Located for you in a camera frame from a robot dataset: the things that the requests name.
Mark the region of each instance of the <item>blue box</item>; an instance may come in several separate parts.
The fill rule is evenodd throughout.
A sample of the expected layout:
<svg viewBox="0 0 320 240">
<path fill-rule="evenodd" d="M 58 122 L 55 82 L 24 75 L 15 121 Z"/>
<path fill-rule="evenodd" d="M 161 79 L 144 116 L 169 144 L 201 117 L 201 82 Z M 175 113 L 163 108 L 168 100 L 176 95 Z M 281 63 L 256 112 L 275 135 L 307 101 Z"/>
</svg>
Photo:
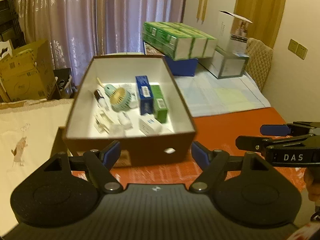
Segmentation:
<svg viewBox="0 0 320 240">
<path fill-rule="evenodd" d="M 136 76 L 140 114 L 153 113 L 153 94 L 147 76 Z"/>
<path fill-rule="evenodd" d="M 198 65 L 197 58 L 174 61 L 171 58 L 165 56 L 164 59 L 167 62 L 168 67 L 172 72 L 172 75 L 188 77 L 193 77 L 195 75 L 196 68 Z"/>
</svg>

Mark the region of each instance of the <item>ribbed gray surface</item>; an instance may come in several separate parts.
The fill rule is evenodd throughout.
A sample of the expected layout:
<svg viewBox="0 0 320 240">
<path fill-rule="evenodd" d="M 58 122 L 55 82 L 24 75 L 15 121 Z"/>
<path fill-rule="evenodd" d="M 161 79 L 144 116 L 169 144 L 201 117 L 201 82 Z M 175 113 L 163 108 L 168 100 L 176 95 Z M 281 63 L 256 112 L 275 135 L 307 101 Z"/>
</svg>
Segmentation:
<svg viewBox="0 0 320 240">
<path fill-rule="evenodd" d="M 106 195 L 87 218 L 61 228 L 33 228 L 20 224 L 6 240 L 283 240 L 293 225 L 253 229 L 223 217 L 205 195 L 189 193 L 184 185 L 129 185 Z"/>
</svg>

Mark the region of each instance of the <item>purple curtain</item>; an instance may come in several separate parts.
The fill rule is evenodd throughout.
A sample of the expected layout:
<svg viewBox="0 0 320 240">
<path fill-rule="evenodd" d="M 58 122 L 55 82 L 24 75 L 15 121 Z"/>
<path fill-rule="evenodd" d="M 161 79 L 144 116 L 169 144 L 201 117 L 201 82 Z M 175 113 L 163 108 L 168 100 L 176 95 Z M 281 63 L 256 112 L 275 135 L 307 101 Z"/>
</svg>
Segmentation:
<svg viewBox="0 0 320 240">
<path fill-rule="evenodd" d="M 142 50 L 144 21 L 180 21 L 183 0 L 15 0 L 26 42 L 48 39 L 74 84 L 94 55 Z"/>
<path fill-rule="evenodd" d="M 99 53 L 143 51 L 143 22 L 179 22 L 182 7 L 183 0 L 97 0 Z"/>
</svg>

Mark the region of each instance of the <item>orange table surface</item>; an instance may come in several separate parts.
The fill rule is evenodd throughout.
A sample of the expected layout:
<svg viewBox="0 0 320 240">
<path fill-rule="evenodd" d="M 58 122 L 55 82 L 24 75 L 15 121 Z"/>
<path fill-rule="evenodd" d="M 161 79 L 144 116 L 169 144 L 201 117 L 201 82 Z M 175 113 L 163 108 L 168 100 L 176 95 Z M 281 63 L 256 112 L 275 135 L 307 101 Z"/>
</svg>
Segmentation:
<svg viewBox="0 0 320 240">
<path fill-rule="evenodd" d="M 274 108 L 194 118 L 197 128 L 196 141 L 209 150 L 222 149 L 230 155 L 243 156 L 235 141 L 239 135 L 261 136 L 263 124 L 284 124 L 285 121 Z M 276 168 L 300 191 L 305 187 L 303 168 Z M 201 169 L 189 153 L 182 163 L 146 167 L 113 168 L 113 176 L 125 187 L 127 183 L 172 184 L 184 183 L 187 187 L 201 174 Z M 228 172 L 227 179 L 240 174 Z"/>
</svg>

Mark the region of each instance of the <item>curtain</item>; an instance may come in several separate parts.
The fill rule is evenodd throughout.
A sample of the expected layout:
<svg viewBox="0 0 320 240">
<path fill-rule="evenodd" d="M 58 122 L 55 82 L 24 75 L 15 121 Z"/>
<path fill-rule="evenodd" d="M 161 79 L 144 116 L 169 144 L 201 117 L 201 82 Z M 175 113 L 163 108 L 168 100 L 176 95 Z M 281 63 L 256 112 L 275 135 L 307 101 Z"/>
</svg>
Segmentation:
<svg viewBox="0 0 320 240">
<path fill-rule="evenodd" d="M 182 7 L 183 0 L 97 0 L 99 54 L 143 51 L 143 22 L 180 22 Z"/>
<path fill-rule="evenodd" d="M 26 42 L 50 42 L 55 69 L 71 68 L 74 84 L 97 54 L 96 0 L 15 0 Z"/>
<path fill-rule="evenodd" d="M 278 35 L 285 0 L 237 0 L 235 13 L 253 23 L 248 37 L 261 40 L 273 48 Z"/>
</svg>

